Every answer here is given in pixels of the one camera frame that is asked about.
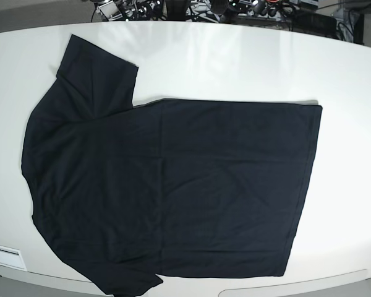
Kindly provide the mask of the white power strip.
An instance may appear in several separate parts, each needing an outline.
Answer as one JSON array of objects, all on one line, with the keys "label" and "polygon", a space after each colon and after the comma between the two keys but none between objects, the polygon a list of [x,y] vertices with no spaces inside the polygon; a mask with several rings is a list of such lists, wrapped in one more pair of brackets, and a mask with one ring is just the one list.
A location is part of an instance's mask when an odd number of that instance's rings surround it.
[{"label": "white power strip", "polygon": [[218,24],[275,23],[282,20],[280,1],[191,1],[186,21]]}]

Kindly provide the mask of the black equipment box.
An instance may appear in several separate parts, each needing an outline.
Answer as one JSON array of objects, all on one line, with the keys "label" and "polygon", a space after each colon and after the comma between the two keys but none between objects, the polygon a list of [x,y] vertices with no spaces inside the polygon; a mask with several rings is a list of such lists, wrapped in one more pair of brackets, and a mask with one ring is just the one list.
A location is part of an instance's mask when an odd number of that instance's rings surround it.
[{"label": "black equipment box", "polygon": [[293,32],[337,39],[337,21],[334,17],[311,12],[298,12],[292,18]]}]

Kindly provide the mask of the white label plate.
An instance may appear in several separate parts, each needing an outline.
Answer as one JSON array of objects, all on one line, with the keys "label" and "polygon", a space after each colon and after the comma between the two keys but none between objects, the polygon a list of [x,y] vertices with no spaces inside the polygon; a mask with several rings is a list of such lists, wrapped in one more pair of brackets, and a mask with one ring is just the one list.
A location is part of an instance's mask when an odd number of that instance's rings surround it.
[{"label": "white label plate", "polygon": [[0,246],[0,266],[27,271],[22,253],[18,249],[5,246]]}]

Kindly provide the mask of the black T-shirt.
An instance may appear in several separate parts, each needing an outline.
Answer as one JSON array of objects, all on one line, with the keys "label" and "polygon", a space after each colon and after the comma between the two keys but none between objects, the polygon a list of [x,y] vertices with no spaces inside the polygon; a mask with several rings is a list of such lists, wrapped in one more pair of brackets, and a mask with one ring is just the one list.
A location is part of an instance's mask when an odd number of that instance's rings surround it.
[{"label": "black T-shirt", "polygon": [[309,187],[319,105],[163,99],[71,36],[32,111],[22,174],[55,255],[114,296],[163,277],[280,277]]}]

